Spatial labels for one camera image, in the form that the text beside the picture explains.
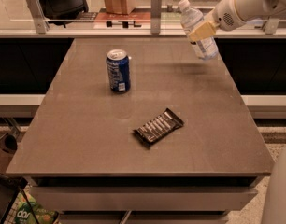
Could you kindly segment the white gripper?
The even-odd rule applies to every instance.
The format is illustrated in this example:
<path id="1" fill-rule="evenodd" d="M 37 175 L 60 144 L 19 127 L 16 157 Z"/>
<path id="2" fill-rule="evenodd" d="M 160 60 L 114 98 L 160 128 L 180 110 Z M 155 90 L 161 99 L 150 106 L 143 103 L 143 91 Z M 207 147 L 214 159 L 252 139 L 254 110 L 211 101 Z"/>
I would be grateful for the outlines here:
<path id="1" fill-rule="evenodd" d="M 191 30 L 188 37 L 197 42 L 214 36 L 218 28 L 232 31 L 246 24 L 237 11 L 238 0 L 221 0 L 206 16 L 205 20 Z"/>

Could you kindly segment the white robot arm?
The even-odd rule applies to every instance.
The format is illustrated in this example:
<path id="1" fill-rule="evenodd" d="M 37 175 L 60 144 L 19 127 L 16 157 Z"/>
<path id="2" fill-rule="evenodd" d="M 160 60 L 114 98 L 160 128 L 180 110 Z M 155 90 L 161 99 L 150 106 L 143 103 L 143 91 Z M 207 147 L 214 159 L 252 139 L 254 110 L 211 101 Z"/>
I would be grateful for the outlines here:
<path id="1" fill-rule="evenodd" d="M 247 21 L 285 10 L 286 0 L 221 0 L 188 37 L 196 42 L 214 36 L 218 29 L 232 31 Z M 286 224 L 286 145 L 269 179 L 261 224 Z"/>

